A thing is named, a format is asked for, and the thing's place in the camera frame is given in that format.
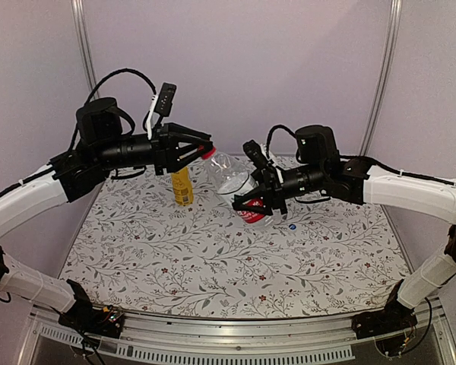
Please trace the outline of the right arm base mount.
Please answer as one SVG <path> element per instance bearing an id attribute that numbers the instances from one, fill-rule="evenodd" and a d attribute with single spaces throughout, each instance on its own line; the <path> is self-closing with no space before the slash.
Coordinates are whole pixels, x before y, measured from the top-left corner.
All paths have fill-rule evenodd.
<path id="1" fill-rule="evenodd" d="M 351 329 L 358 339 L 400 332 L 399 335 L 376 342 L 378 351 L 387 357 L 402 355 L 417 324 L 415 313 L 396 300 L 376 311 L 357 314 L 351 319 Z"/>

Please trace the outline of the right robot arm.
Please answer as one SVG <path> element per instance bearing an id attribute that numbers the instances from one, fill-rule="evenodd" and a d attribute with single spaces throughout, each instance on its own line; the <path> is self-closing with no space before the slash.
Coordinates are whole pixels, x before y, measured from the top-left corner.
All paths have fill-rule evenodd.
<path id="1" fill-rule="evenodd" d="M 394 331 L 407 319 L 407 309 L 456 275 L 456 179 L 409 173 L 390 168 L 366 156 L 340 155 L 334 133 L 323 125 L 309 125 L 292 133 L 296 139 L 299 167 L 283 170 L 269 158 L 269 149 L 255 141 L 243 145 L 253 162 L 256 187 L 237 195 L 236 211 L 271 215 L 286 214 L 286 201 L 310 192 L 356 205 L 387 205 L 437 217 L 450 225 L 448 243 L 403 279 L 378 325 Z"/>

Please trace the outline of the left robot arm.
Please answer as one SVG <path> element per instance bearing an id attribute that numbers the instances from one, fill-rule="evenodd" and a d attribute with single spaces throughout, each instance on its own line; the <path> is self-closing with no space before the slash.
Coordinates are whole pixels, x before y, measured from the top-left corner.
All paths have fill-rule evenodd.
<path id="1" fill-rule="evenodd" d="M 144 134 L 124 132 L 133 119 L 113 97 L 85 103 L 77 112 L 80 140 L 52 158 L 33 175 L 0 193 L 0 239 L 32 218 L 92 192 L 115 170 L 132 168 L 136 175 L 152 166 L 156 175 L 175 173 L 212 148 L 209 134 L 168 122 Z M 98 322 L 95 309 L 81 285 L 32 269 L 0 247 L 0 291 L 50 306 L 82 330 Z"/>

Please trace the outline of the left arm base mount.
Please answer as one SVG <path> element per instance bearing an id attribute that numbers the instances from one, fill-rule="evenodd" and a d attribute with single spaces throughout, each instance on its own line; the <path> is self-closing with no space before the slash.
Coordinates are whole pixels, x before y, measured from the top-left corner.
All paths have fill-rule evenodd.
<path id="1" fill-rule="evenodd" d="M 124 312 L 112 305 L 95 308 L 79 283 L 68 279 L 75 302 L 65 313 L 59 314 L 59 325 L 81 333 L 119 339 L 125 323 Z"/>

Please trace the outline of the red cap water bottle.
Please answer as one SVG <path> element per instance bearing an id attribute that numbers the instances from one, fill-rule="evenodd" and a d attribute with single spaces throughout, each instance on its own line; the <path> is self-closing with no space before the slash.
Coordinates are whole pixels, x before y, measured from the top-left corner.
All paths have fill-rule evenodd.
<path id="1" fill-rule="evenodd" d="M 208 179 L 213 183 L 217 195 L 233 210 L 234 192 L 245 183 L 255 184 L 255 179 L 242 161 L 224 152 L 217 150 L 214 155 L 203 161 Z M 234 212 L 245 224 L 251 227 L 267 228 L 274 222 L 273 216 L 264 216 L 247 211 Z"/>

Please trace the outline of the red bottle cap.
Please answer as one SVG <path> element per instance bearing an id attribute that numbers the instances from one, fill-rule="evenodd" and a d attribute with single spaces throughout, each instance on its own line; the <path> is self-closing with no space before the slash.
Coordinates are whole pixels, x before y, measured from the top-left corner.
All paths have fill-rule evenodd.
<path id="1" fill-rule="evenodd" d="M 211 157 L 212 155 L 214 155 L 216 152 L 217 152 L 217 149 L 216 149 L 215 147 L 212 147 L 211 150 L 209 150 L 209 151 L 203 153 L 202 156 L 201 156 L 201 158 L 202 158 L 203 160 L 206 160 L 206 159 L 208 159 L 209 157 Z"/>

